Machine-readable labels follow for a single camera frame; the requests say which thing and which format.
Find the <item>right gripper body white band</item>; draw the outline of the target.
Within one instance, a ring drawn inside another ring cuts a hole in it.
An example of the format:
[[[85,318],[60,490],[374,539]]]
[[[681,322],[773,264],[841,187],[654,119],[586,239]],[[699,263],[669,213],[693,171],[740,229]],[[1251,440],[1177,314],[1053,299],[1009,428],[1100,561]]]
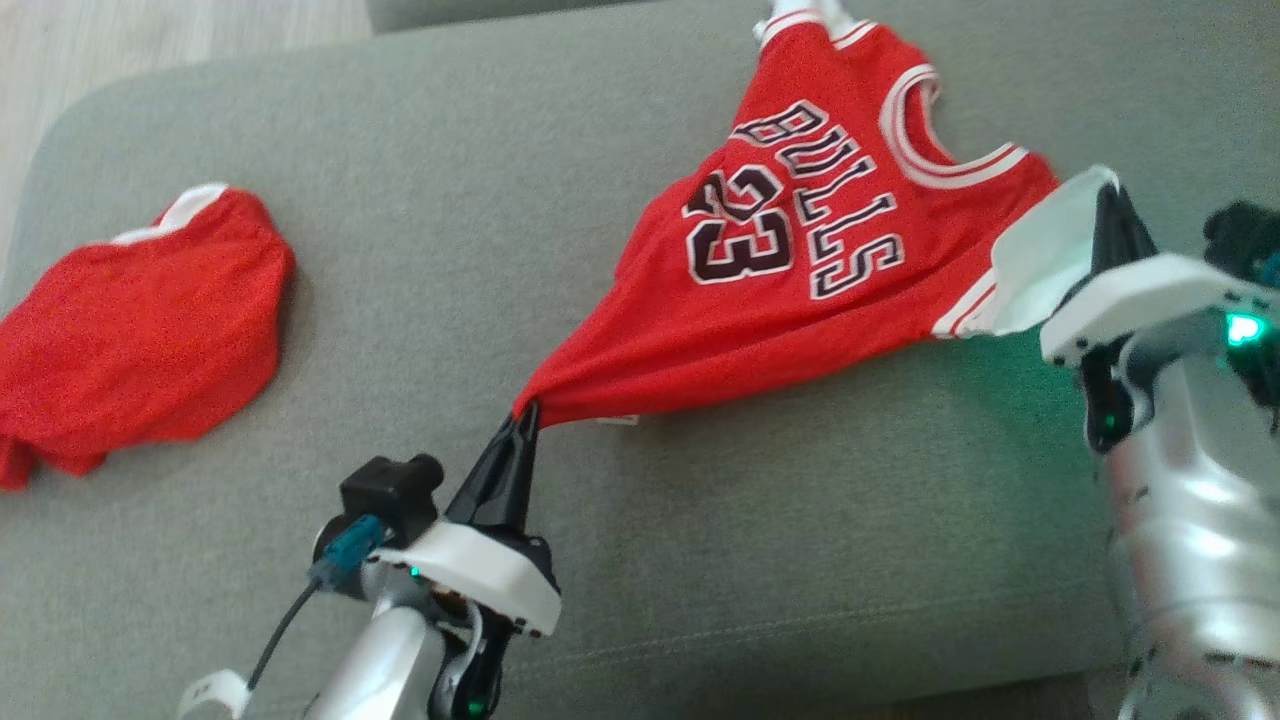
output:
[[[1107,454],[1151,424],[1158,377],[1207,357],[1276,406],[1276,290],[1202,260],[1164,254],[1084,281],[1039,329],[1043,360],[1076,373],[1084,438]]]

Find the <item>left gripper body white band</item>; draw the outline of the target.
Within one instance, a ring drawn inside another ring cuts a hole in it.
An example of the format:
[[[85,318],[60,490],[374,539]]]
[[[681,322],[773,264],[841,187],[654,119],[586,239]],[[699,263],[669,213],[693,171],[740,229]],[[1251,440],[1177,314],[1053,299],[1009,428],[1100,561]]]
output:
[[[474,601],[516,626],[552,635],[561,619],[562,597],[550,575],[508,544],[472,527],[438,520],[404,550],[381,547],[375,564]]]

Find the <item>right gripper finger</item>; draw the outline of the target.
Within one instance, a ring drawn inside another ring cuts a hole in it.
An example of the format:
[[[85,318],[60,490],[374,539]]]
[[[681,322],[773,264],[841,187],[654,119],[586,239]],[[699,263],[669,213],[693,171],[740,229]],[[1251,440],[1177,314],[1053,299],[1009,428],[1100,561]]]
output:
[[[1160,254],[1125,187],[1103,183],[1094,209],[1091,281],[1119,266]]]

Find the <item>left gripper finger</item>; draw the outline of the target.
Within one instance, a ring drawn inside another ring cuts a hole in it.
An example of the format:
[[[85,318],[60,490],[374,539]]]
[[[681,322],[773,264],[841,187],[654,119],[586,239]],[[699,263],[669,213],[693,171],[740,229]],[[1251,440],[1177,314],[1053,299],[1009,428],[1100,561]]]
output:
[[[515,489],[520,457],[518,424],[506,418],[454,495],[445,518],[472,527],[520,527],[520,492]]]
[[[520,419],[513,420],[509,432],[509,451],[502,475],[500,520],[511,530],[524,530],[527,521],[540,424],[540,406],[529,405]]]

